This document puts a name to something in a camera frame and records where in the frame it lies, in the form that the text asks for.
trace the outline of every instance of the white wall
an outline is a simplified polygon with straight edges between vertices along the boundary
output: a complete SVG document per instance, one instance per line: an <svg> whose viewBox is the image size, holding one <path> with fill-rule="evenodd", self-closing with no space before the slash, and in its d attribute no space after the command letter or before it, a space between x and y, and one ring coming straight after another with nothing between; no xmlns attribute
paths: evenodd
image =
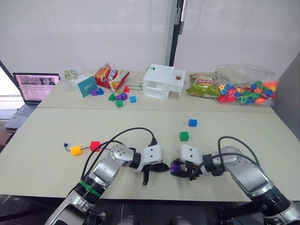
<svg viewBox="0 0 300 225"><path fill-rule="evenodd" d="M165 64L173 2L0 0L0 60L11 73Z"/></svg>
<svg viewBox="0 0 300 225"><path fill-rule="evenodd" d="M245 62L280 77L300 50L300 0L188 0L175 67Z"/></svg>

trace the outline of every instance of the purple block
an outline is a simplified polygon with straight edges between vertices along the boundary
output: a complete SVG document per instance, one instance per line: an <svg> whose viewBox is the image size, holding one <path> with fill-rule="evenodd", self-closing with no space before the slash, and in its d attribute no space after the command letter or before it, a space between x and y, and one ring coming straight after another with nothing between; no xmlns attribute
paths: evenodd
<svg viewBox="0 0 300 225"><path fill-rule="evenodd" d="M118 100L122 100L122 96L121 95L117 95L116 96L116 101L118 101Z"/></svg>
<svg viewBox="0 0 300 225"><path fill-rule="evenodd" d="M90 90L90 93L92 94L92 96L98 95L97 94L97 89Z"/></svg>
<svg viewBox="0 0 300 225"><path fill-rule="evenodd" d="M178 165L176 163L171 163L170 169L171 169L171 173L175 173L175 172L180 171L181 167L180 167L180 165Z"/></svg>
<svg viewBox="0 0 300 225"><path fill-rule="evenodd" d="M126 100L127 99L127 94L125 92L121 93L121 97L122 97L122 100Z"/></svg>

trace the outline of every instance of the white plastic house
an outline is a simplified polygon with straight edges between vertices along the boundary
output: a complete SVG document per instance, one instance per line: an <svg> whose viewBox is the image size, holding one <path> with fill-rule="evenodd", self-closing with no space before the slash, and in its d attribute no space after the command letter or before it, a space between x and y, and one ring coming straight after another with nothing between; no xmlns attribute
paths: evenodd
<svg viewBox="0 0 300 225"><path fill-rule="evenodd" d="M167 100L169 92L181 95L186 71L151 64L143 79L143 95Z"/></svg>

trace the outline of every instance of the laptop screen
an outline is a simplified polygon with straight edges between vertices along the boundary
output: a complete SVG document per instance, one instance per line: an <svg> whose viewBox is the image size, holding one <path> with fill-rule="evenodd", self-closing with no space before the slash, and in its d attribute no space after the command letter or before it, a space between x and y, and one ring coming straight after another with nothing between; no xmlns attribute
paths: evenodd
<svg viewBox="0 0 300 225"><path fill-rule="evenodd" d="M25 103L41 102L59 81L58 74L13 74Z"/></svg>

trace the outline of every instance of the laptop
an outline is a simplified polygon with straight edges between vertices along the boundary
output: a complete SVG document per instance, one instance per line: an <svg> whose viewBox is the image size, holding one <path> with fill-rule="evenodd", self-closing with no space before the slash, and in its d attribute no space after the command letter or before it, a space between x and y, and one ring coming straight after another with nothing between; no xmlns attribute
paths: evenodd
<svg viewBox="0 0 300 225"><path fill-rule="evenodd" d="M60 77L58 74L43 73L13 73L13 75L25 104L3 127L18 129L58 83Z"/></svg>

